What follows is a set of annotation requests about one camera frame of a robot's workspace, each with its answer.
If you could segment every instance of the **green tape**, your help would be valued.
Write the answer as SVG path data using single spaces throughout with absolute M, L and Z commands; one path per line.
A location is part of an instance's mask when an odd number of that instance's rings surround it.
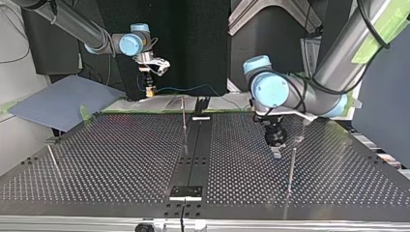
M 374 28 L 380 37 L 388 44 L 400 34 L 409 24 L 410 0 L 391 0 L 384 13 L 377 19 Z M 352 63 L 367 64 L 376 53 L 380 44 L 370 34 L 359 48 Z
M 81 114 L 81 117 L 82 117 L 82 120 L 84 121 L 84 124 L 85 125 L 89 124 L 92 116 L 87 113 L 87 109 L 85 108 L 84 105 L 81 105 L 79 107 L 79 113 Z
M 7 103 L 4 103 L 2 105 L 0 105 L 0 113 L 4 113 L 7 114 L 9 113 L 9 110 L 15 106 L 18 103 L 18 101 L 10 101 Z

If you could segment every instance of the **metal bar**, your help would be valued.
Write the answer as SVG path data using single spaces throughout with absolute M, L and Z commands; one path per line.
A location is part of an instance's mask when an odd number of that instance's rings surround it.
M 28 7 L 30 1 L 13 0 L 20 7 Z M 76 37 L 92 48 L 101 48 L 104 44 L 104 34 L 102 29 L 83 14 L 76 11 L 64 0 L 56 0 L 57 16 L 54 16 L 50 4 L 45 2 L 35 10 L 36 13 L 45 19 L 52 21 L 64 31 Z
M 364 2 L 369 20 L 374 23 L 385 11 L 391 0 L 366 0 Z M 368 29 L 359 10 L 356 10 L 344 26 L 329 50 L 314 78 L 323 86 L 343 91 L 365 67 L 352 63 L 353 57 L 367 38 Z
M 297 150 L 298 150 L 297 148 L 292 149 L 292 157 L 290 159 L 289 186 L 287 187 L 287 191 L 289 193 L 292 192 L 293 172 L 295 170 L 295 159 L 296 159 Z
M 307 0 L 243 0 L 229 18 L 229 34 L 235 35 L 256 14 L 267 7 L 282 7 L 305 27 L 309 4 Z M 307 31 L 312 33 L 322 24 L 317 14 L 310 10 Z

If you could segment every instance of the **robot end effector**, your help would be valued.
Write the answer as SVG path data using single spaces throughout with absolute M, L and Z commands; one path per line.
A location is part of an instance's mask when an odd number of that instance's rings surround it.
M 87 51 L 92 54 L 124 54 L 131 56 L 140 65 L 139 69 L 142 72 L 148 71 L 158 76 L 163 76 L 170 67 L 168 61 L 154 57 L 152 48 L 158 39 L 151 39 L 148 24 L 132 24 L 129 34 L 113 34 L 112 36 L 105 34 L 102 47 L 93 48 L 85 43 Z

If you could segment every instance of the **gray panel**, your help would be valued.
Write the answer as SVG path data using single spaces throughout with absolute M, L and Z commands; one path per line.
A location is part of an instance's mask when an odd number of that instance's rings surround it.
M 92 115 L 124 95 L 119 90 L 71 75 L 19 102 L 10 113 L 59 131 L 69 131 L 83 121 L 81 106 Z
M 382 50 L 368 69 L 361 87 L 361 109 L 353 127 L 395 159 L 410 167 L 410 27 Z
M 184 156 L 182 126 L 182 115 L 103 115 L 53 147 L 58 166 L 41 154 L 3 177 L 0 208 L 16 202 L 44 210 L 29 215 L 162 217 Z
M 41 151 L 2 176 L 0 215 L 410 221 L 410 182 L 335 122 L 286 117 L 287 147 L 273 159 L 252 114 L 190 122 L 188 151 L 182 121 L 98 117 L 53 147 L 58 168 Z M 297 136 L 305 139 L 287 194 Z M 169 202 L 179 181 L 202 185 L 203 200 Z
M 203 218 L 410 219 L 410 182 L 335 122 L 303 129 L 299 119 L 285 118 L 290 136 L 281 159 L 250 122 L 241 114 L 213 116 Z M 290 152 L 301 135 L 288 195 Z

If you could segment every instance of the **metal rod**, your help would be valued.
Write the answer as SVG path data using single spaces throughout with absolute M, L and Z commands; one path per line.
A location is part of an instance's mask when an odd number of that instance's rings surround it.
M 47 145 L 47 149 L 48 149 L 48 151 L 49 151 L 49 153 L 50 153 L 50 155 L 51 155 L 52 161 L 54 162 L 54 164 L 55 164 L 56 166 L 58 166 L 57 160 L 56 160 L 55 157 L 54 157 L 54 153 L 52 152 L 51 146 L 50 146 L 50 145 Z
M 367 15 L 372 23 L 386 10 L 390 1 L 365 1 Z M 354 64 L 352 60 L 368 35 L 365 22 L 356 9 L 317 69 L 315 80 L 335 91 L 347 89 L 365 67 L 365 64 Z
M 290 170 L 289 170 L 289 186 L 287 187 L 287 191 L 290 193 L 292 192 L 292 182 L 293 182 L 293 172 L 295 169 L 295 160 L 296 160 L 296 152 L 297 148 L 292 149 L 292 157 L 290 159 Z
M 27 8 L 30 2 L 35 5 L 39 1 L 30 0 L 12 0 L 18 6 Z M 102 29 L 93 21 L 89 20 L 83 14 L 76 11 L 71 5 L 64 0 L 55 0 L 57 16 L 54 15 L 50 4 L 44 1 L 43 5 L 40 5 L 34 10 L 39 15 L 43 16 L 48 21 L 52 21 L 64 31 L 68 32 L 72 36 L 76 37 L 83 43 L 92 48 L 100 48 L 104 44 L 104 34 Z
M 184 122 L 184 133 L 187 133 L 187 118 L 185 117 L 185 99 L 181 98 L 182 117 Z

